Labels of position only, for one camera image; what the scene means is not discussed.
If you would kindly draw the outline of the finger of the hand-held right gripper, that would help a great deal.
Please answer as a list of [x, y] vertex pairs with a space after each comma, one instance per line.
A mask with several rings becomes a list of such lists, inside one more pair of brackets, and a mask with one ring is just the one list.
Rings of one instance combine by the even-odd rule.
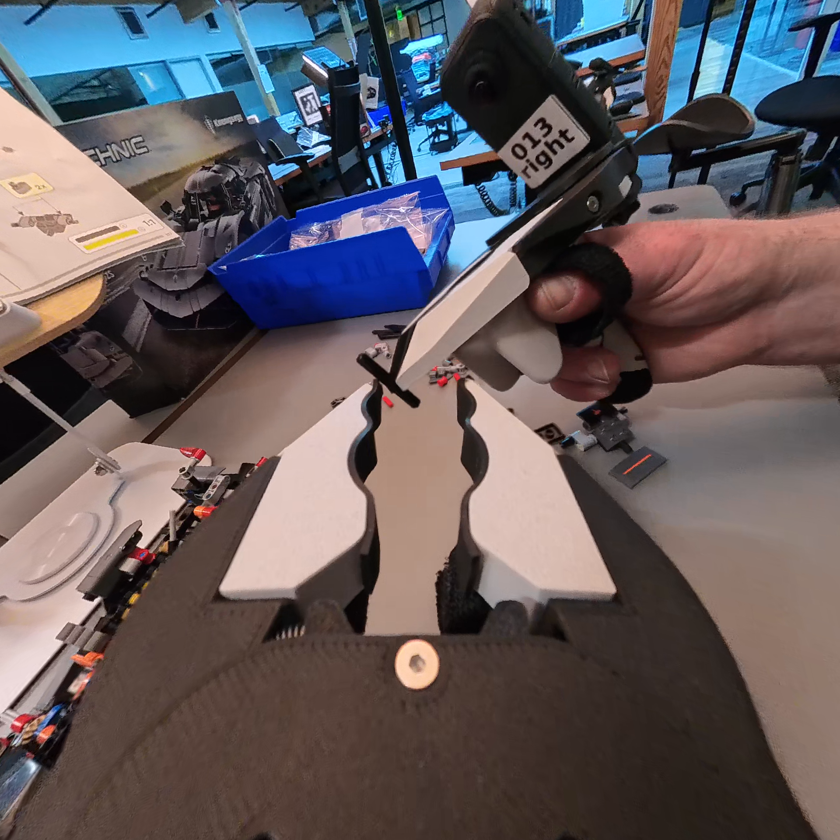
[[528, 288], [519, 298], [451, 353], [469, 368], [561, 367], [563, 353], [555, 327], [537, 318], [527, 301], [532, 282], [564, 248], [564, 245], [549, 244], [547, 256], [538, 254], [538, 247], [547, 244], [551, 237], [550, 219], [558, 210], [559, 206], [555, 206], [521, 214], [501, 229], [495, 240], [488, 241], [487, 252], [464, 270], [497, 251], [511, 251], [519, 257], [530, 278]]
[[409, 389], [519, 298], [529, 282], [529, 273], [511, 251], [497, 251], [464, 271], [397, 341], [396, 385]]

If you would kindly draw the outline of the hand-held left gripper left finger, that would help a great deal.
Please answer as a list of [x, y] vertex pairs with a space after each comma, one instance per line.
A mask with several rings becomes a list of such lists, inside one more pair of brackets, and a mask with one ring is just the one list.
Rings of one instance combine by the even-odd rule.
[[218, 588], [229, 601], [367, 601], [380, 569], [375, 502], [382, 386], [366, 383], [284, 447]]

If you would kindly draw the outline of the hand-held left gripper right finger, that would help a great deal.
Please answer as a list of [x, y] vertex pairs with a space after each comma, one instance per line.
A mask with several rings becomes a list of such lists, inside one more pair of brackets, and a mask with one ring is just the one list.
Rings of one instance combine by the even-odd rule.
[[489, 607], [610, 602], [616, 585], [554, 449], [476, 381], [458, 384], [461, 506], [456, 568]]

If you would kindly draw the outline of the long black lego axle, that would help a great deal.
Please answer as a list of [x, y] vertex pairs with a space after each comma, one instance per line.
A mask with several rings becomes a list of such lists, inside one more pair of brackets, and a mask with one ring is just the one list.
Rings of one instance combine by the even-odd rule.
[[411, 408], [418, 408], [421, 405], [419, 398], [414, 393], [400, 387], [396, 383], [395, 375], [381, 367], [375, 357], [370, 356], [366, 351], [358, 354], [356, 362], [381, 383], [385, 389]]

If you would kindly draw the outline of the partly built lego vehicle model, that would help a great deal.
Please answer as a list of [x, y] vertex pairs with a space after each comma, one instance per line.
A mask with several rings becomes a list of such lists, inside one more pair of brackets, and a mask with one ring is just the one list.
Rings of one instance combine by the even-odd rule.
[[[46, 703], [2, 712], [2, 838], [12, 833], [18, 810], [39, 776], [56, 762], [90, 680], [131, 608], [185, 538], [256, 468], [247, 462], [235, 469], [214, 465], [200, 448], [181, 452], [188, 463], [172, 489], [183, 504], [171, 512], [169, 523], [147, 547], [140, 544], [140, 523], [129, 525], [82, 579], [79, 591], [100, 604], [90, 626], [66, 625], [59, 634], [67, 644], [65, 656], [45, 673], [50, 681], [36, 686], [46, 689]], [[98, 475], [119, 474], [119, 463], [109, 456], [110, 465], [95, 465]]]

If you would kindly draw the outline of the grey lego subassembly orange print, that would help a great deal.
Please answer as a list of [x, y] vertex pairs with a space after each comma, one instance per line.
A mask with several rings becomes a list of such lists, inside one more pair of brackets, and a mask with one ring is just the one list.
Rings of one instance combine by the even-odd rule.
[[635, 440], [625, 407], [611, 402], [597, 401], [576, 413], [581, 428], [560, 442], [562, 448], [574, 447], [580, 451], [599, 445], [605, 452], [621, 450], [631, 454]]

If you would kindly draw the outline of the dark grey orange-striped lego tile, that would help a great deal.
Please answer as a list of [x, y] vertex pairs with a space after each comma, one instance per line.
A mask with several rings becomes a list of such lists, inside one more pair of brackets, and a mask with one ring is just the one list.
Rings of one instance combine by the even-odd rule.
[[627, 489], [634, 489], [669, 459], [650, 447], [643, 446], [631, 451], [620, 462], [610, 468], [608, 475]]

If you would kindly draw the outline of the lego set box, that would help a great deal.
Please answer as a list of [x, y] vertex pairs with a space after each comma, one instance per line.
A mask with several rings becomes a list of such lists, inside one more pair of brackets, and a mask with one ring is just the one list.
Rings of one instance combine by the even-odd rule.
[[108, 269], [99, 310], [56, 351], [130, 417], [177, 404], [254, 329], [210, 266], [287, 214], [266, 155], [233, 92], [59, 131], [181, 242]]

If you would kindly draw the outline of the lego instruction booklet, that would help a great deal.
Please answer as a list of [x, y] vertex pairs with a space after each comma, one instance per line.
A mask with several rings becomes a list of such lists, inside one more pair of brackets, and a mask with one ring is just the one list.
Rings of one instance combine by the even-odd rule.
[[2, 299], [29, 303], [126, 260], [180, 246], [171, 227], [2, 91]]

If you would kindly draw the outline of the person's right hand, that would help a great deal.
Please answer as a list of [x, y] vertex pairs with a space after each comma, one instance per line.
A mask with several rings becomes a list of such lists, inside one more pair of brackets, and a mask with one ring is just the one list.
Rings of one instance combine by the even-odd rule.
[[581, 242], [628, 269], [623, 320], [653, 383], [692, 382], [744, 365], [818, 366], [807, 358], [803, 268], [806, 230], [830, 211], [633, 224]]

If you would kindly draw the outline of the black metal pole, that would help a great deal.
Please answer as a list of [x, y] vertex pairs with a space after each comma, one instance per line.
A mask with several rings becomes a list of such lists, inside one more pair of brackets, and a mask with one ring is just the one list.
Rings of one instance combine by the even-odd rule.
[[407, 182], [417, 178], [411, 139], [406, 127], [403, 100], [393, 65], [391, 48], [387, 41], [382, 6], [379, 1], [364, 1], [374, 51], [381, 70], [385, 101], [392, 120], [392, 136], [402, 163], [403, 174]]

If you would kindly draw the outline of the clear plastic bags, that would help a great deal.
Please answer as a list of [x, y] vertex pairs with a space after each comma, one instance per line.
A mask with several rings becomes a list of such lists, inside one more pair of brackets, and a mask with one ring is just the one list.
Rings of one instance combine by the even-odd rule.
[[324, 222], [299, 226], [290, 233], [288, 248], [302, 249], [401, 228], [425, 255], [448, 214], [450, 210], [446, 206], [422, 206], [419, 192], [414, 191], [342, 212]]

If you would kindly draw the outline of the blue storage bin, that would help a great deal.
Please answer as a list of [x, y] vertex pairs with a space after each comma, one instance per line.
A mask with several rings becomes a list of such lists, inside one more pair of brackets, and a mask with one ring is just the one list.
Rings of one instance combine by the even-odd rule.
[[[401, 228], [288, 248], [299, 226], [414, 191], [423, 207], [450, 210], [425, 255]], [[293, 219], [280, 217], [216, 260], [210, 271], [260, 329], [411, 310], [430, 300], [454, 231], [445, 190], [431, 175], [312, 206]]]

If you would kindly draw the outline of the fiducial marker sign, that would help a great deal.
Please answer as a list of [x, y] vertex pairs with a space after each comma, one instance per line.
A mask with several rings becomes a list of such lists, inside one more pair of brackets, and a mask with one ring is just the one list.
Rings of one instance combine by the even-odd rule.
[[313, 83], [294, 88], [292, 97], [296, 103], [302, 124], [306, 128], [313, 128], [323, 122], [322, 102], [319, 90]]

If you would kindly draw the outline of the black desk chair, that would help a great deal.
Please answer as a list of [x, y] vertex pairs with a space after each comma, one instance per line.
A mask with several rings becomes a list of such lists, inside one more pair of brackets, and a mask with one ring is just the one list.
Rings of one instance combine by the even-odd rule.
[[281, 186], [288, 209], [294, 214], [298, 209], [320, 204], [322, 190], [310, 164], [311, 155], [304, 152], [293, 136], [285, 131], [276, 118], [257, 121], [252, 115], [248, 125], [253, 130], [260, 148], [274, 165], [292, 166], [302, 179], [298, 187], [292, 185], [295, 175]]

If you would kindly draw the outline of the black mesh office chair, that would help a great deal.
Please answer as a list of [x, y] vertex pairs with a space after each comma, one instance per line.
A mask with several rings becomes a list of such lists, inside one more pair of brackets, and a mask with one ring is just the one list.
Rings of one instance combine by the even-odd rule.
[[755, 109], [769, 124], [803, 130], [815, 135], [807, 154], [811, 164], [800, 176], [798, 187], [811, 188], [815, 201], [829, 194], [839, 202], [839, 76], [819, 75], [818, 67], [839, 13], [808, 14], [788, 28], [789, 33], [811, 31], [802, 78], [773, 91]]

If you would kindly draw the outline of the wooden post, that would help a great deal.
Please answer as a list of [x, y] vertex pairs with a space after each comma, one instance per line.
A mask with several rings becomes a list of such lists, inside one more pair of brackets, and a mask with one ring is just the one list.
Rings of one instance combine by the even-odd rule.
[[650, 6], [644, 79], [646, 129], [664, 119], [682, 6], [682, 1], [654, 1]]

